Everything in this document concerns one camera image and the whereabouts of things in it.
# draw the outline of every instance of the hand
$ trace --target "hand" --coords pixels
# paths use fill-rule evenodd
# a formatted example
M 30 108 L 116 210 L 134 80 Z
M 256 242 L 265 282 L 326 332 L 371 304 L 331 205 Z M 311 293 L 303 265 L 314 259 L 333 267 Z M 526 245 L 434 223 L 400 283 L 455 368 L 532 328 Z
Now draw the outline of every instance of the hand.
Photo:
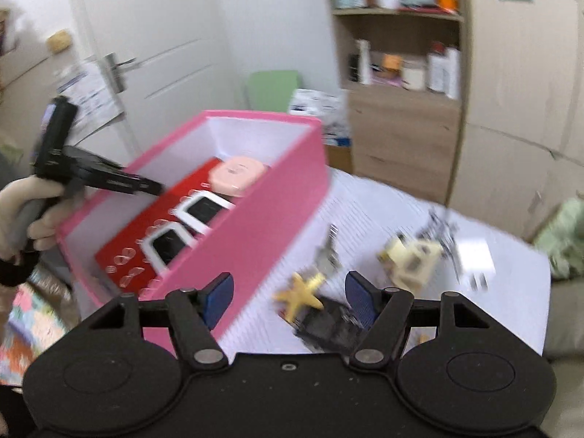
M 12 223 L 22 206 L 33 199 L 60 197 L 64 192 L 65 187 L 62 184 L 36 176 L 11 182 L 0 191 L 0 259 L 9 261 L 18 254 L 14 247 L 8 244 L 7 234 L 11 231 Z M 55 231 L 73 210 L 73 201 L 66 199 L 30 224 L 27 234 L 28 238 L 34 240 L 36 250 L 48 250 L 57 243 Z

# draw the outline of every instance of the yellow star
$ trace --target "yellow star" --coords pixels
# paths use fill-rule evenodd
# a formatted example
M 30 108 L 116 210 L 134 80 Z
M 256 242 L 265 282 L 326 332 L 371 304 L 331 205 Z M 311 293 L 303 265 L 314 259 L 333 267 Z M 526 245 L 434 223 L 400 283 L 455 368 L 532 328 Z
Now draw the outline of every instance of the yellow star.
M 292 288 L 282 291 L 274 296 L 274 300 L 287 303 L 284 319 L 292 324 L 298 311 L 303 306 L 310 306 L 317 310 L 322 310 L 324 306 L 320 300 L 314 296 L 320 286 L 324 283 L 325 276 L 321 273 L 314 275 L 308 281 L 304 281 L 298 273 L 292 275 Z

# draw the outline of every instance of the white tablecloth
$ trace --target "white tablecloth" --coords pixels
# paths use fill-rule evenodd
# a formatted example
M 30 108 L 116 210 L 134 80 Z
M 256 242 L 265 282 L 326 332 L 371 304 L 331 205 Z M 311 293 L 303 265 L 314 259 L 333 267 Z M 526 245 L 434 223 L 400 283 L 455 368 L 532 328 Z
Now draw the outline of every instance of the white tablecloth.
M 231 359 L 238 351 L 309 352 L 291 326 L 278 316 L 280 306 L 272 296 L 288 287 L 292 273 L 312 264 L 328 225 L 334 223 L 339 228 L 337 251 L 343 268 L 320 293 L 345 301 L 347 272 L 356 270 L 372 282 L 381 279 L 383 271 L 376 253 L 396 231 L 415 234 L 424 227 L 433 207 L 439 212 L 445 210 L 390 186 L 331 170 L 328 196 L 222 336 L 221 347 Z M 459 227 L 458 239 L 487 241 L 496 277 L 488 292 L 467 290 L 458 285 L 452 265 L 445 261 L 423 297 L 438 300 L 443 291 L 459 291 L 541 354 L 550 302 L 550 268 L 545 255 L 493 227 L 453 211 L 447 214 Z

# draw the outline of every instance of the screw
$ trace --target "screw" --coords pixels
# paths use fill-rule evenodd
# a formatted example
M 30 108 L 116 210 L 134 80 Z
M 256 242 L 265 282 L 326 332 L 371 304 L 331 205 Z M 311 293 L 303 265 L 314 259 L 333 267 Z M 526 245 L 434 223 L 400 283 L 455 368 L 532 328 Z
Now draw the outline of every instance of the screw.
M 217 364 L 223 359 L 223 352 L 217 349 L 201 349 L 195 353 L 195 361 L 199 364 Z
M 383 358 L 383 353 L 377 349 L 361 349 L 355 354 L 355 359 L 361 362 L 361 364 L 377 364 Z

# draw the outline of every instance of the pink case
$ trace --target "pink case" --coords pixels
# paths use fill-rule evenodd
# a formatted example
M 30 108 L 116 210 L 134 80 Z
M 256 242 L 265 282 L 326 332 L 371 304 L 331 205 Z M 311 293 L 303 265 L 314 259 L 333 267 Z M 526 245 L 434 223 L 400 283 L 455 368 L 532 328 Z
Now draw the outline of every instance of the pink case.
M 321 133 L 320 121 L 313 117 L 206 111 L 133 162 L 129 172 L 166 186 L 213 156 L 245 155 L 270 167 L 234 209 L 216 219 L 212 232 L 185 249 L 140 299 L 161 299 L 178 288 L 202 288 L 221 272 L 231 272 L 235 295 L 214 330 L 219 338 L 326 195 L 329 178 Z M 93 256 L 153 201 L 147 194 L 100 191 L 60 228 L 60 246 L 96 308 L 119 290 Z M 144 337 L 172 351 L 168 331 L 146 329 Z
M 226 196 L 241 197 L 265 170 L 266 166 L 261 161 L 249 156 L 234 156 L 211 170 L 211 190 Z

